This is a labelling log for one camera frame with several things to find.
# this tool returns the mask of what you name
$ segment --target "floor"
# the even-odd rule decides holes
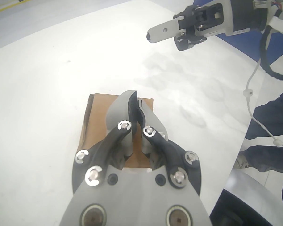
[[[130,0],[34,0],[0,12],[0,48],[27,35],[50,26]],[[173,12],[182,11],[193,0],[150,0]],[[283,57],[276,61],[274,69],[283,72]],[[257,106],[275,99],[283,92],[283,82],[266,77]],[[270,144],[270,139],[245,141],[244,146]],[[263,184],[277,197],[281,197],[283,174],[269,171],[259,173],[249,168],[243,170]]]
[[[274,71],[283,73],[283,56],[274,62],[271,67]],[[267,102],[276,99],[281,93],[283,93],[283,81],[276,80],[267,75],[265,77],[263,86],[261,87],[256,106],[266,104]],[[283,142],[283,136],[279,136],[278,138]],[[257,138],[250,141],[245,139],[242,150],[245,150],[247,147],[252,145],[273,145],[273,140],[271,137]],[[259,183],[270,190],[276,197],[281,199],[283,173],[272,170],[261,173],[252,167],[242,169],[242,171],[256,179]]]

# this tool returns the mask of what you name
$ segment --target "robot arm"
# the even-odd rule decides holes
[[[183,51],[212,35],[263,31],[270,9],[270,0],[214,0],[188,6],[173,20],[149,29],[147,39],[155,43],[173,37],[178,50]]]
[[[152,170],[123,168],[132,154],[137,123]],[[60,226],[212,226],[199,197],[198,156],[169,140],[136,91],[114,101],[106,125],[106,137],[75,156],[74,195]]]
[[[188,6],[174,15],[173,20],[152,27],[147,32],[151,43],[174,38],[179,51],[206,41],[207,37],[225,33],[227,36],[258,30],[261,67],[270,76],[282,80],[283,74],[274,72],[266,57],[266,48],[272,29],[283,33],[283,0],[214,0],[203,6]]]

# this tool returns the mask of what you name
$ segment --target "table surface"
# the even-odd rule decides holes
[[[256,62],[213,36],[179,52],[147,30],[173,12],[134,0],[36,32],[0,49],[0,215],[58,225],[72,197],[72,161],[90,93],[135,89],[154,99],[169,139],[196,152],[210,214],[250,116],[242,94]],[[264,79],[250,87],[252,110]]]

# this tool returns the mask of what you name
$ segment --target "dark pants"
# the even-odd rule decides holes
[[[255,108],[254,117],[261,122],[273,136],[283,135],[283,93],[274,101]],[[245,138],[268,137],[269,134],[254,120],[251,120]],[[241,152],[251,167],[260,172],[275,170],[283,172],[283,147],[251,146]]]

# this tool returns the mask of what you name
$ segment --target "brown cardboard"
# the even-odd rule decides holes
[[[78,151],[90,149],[106,137],[106,113],[118,96],[106,94],[91,94],[88,99]],[[153,110],[153,99],[144,99]],[[142,153],[141,128],[137,124],[137,132],[133,139],[133,154],[126,161],[125,167],[150,168],[148,158]]]

